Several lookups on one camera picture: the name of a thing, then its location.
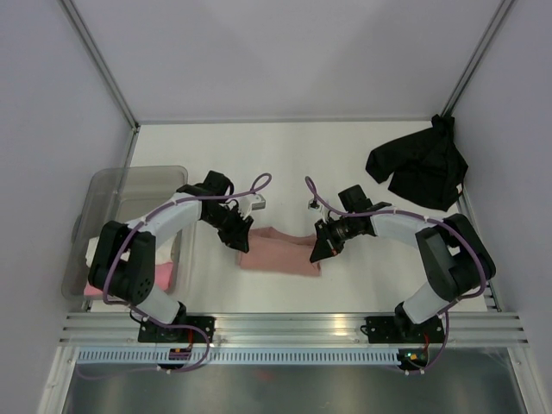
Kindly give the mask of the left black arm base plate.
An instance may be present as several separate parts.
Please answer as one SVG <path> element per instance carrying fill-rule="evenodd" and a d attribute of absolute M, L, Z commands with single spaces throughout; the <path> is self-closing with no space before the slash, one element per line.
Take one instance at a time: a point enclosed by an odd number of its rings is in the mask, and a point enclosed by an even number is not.
<path fill-rule="evenodd" d="M 215 321 L 212 316 L 188 316 L 184 324 L 194 329 L 162 328 L 153 322 L 141 322 L 138 342 L 205 344 L 206 340 L 202 333 L 205 333 L 211 341 L 215 333 Z"/>

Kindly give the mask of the clear plastic bin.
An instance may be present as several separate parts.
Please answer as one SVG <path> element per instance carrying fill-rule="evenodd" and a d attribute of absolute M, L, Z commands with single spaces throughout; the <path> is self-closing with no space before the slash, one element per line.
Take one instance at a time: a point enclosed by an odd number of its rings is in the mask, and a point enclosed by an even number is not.
<path fill-rule="evenodd" d="M 188 180 L 182 166 L 108 168 L 91 179 L 81 214 L 72 230 L 72 249 L 61 285 L 64 298 L 77 301 L 85 293 L 89 268 L 85 253 L 88 241 L 100 235 L 111 220 L 125 223 L 146 215 L 165 203 Z"/>

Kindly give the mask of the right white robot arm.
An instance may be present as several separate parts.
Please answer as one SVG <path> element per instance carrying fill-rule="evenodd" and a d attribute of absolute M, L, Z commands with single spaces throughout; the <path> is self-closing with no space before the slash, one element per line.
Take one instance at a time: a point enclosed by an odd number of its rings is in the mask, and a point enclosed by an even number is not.
<path fill-rule="evenodd" d="M 305 182 L 313 195 L 309 208 L 321 215 L 310 262 L 337 256 L 346 241 L 361 235 L 393 239 L 419 252 L 426 282 L 394 311 L 394 331 L 405 341 L 420 336 L 430 319 L 481 294 L 496 274 L 473 225 L 460 213 L 435 219 L 386 202 L 374 204 L 359 185 L 338 194 L 344 208 L 340 211 L 321 199 L 313 181 Z"/>

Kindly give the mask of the aluminium frame rail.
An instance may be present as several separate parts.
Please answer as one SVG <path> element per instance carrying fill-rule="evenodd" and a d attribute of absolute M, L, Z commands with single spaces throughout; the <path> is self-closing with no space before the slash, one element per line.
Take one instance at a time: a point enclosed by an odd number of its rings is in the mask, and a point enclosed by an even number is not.
<path fill-rule="evenodd" d="M 454 312 L 449 316 L 448 344 L 453 348 L 527 347 L 519 316 L 511 312 Z M 361 333 L 360 313 L 223 313 L 215 315 L 217 347 L 374 346 Z M 58 344 L 73 346 L 138 345 L 139 325 L 121 312 L 70 313 Z"/>

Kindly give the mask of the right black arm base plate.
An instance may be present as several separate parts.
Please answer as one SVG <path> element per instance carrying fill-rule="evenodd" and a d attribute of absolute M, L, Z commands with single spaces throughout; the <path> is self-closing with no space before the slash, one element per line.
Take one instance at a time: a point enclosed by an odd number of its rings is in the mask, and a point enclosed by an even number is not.
<path fill-rule="evenodd" d="M 441 344 L 445 336 L 445 328 L 439 317 L 432 317 L 420 324 L 414 324 L 408 319 L 400 321 L 395 316 L 366 317 L 363 330 L 368 341 L 373 344 Z"/>

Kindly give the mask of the black t-shirt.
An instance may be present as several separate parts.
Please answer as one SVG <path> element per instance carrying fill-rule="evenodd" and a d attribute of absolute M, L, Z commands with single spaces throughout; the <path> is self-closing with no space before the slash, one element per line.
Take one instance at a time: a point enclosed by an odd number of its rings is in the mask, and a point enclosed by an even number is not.
<path fill-rule="evenodd" d="M 468 164 L 455 145 L 455 119 L 435 115 L 427 129 L 373 149 L 366 172 L 388 190 L 421 207 L 448 210 L 463 193 Z"/>

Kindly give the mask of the rolled bright pink t-shirt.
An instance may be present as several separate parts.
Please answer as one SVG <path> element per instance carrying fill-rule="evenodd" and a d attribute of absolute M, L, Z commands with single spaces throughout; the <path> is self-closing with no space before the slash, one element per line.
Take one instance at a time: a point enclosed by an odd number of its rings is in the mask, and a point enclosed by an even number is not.
<path fill-rule="evenodd" d="M 161 265 L 155 266 L 155 284 L 167 292 L 172 286 L 173 279 L 173 263 L 167 262 Z M 92 286 L 90 283 L 87 283 L 84 289 L 84 295 L 86 297 L 98 297 L 103 293 L 100 289 Z"/>

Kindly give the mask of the rolled white t-shirt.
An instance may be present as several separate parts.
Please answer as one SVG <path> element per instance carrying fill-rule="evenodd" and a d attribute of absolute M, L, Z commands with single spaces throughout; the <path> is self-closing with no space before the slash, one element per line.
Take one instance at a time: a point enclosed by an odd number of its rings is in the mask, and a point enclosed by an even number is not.
<path fill-rule="evenodd" d="M 92 262 L 94 260 L 95 253 L 97 250 L 98 242 L 99 242 L 98 237 L 93 237 L 88 241 L 87 249 L 85 252 L 85 264 L 87 267 L 91 267 L 92 265 Z"/>

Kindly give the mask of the dusty pink t-shirt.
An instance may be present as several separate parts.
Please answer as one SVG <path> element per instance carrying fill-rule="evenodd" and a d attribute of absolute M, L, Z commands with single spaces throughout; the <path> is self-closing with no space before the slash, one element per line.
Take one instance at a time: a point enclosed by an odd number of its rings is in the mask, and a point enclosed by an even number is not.
<path fill-rule="evenodd" d="M 251 229 L 249 251 L 239 252 L 236 264 L 244 270 L 319 277 L 320 263 L 310 261 L 316 240 L 314 234 L 293 236 L 274 227 Z"/>

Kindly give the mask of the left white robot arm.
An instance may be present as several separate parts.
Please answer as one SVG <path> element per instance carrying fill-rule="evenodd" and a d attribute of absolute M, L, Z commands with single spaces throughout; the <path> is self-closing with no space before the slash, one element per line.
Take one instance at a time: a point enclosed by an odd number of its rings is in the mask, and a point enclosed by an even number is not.
<path fill-rule="evenodd" d="M 197 222 L 209 224 L 228 248 L 249 251 L 248 233 L 254 222 L 230 202 L 234 184 L 210 171 L 203 182 L 183 185 L 146 215 L 126 223 L 107 222 L 98 238 L 88 282 L 102 291 L 106 304 L 125 304 L 158 323 L 171 342 L 188 331 L 185 306 L 156 283 L 156 254 L 182 229 Z"/>

